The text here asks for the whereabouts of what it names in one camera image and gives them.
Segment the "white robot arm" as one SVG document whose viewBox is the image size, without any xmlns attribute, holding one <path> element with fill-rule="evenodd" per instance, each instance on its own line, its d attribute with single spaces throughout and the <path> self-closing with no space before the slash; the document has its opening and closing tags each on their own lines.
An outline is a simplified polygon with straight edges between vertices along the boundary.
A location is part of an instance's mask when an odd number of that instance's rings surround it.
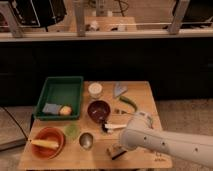
<svg viewBox="0 0 213 171">
<path fill-rule="evenodd" d="M 142 147 L 213 168 L 213 136 L 161 131 L 152 125 L 148 113 L 137 111 L 121 131 L 119 144 L 126 150 Z"/>
</svg>

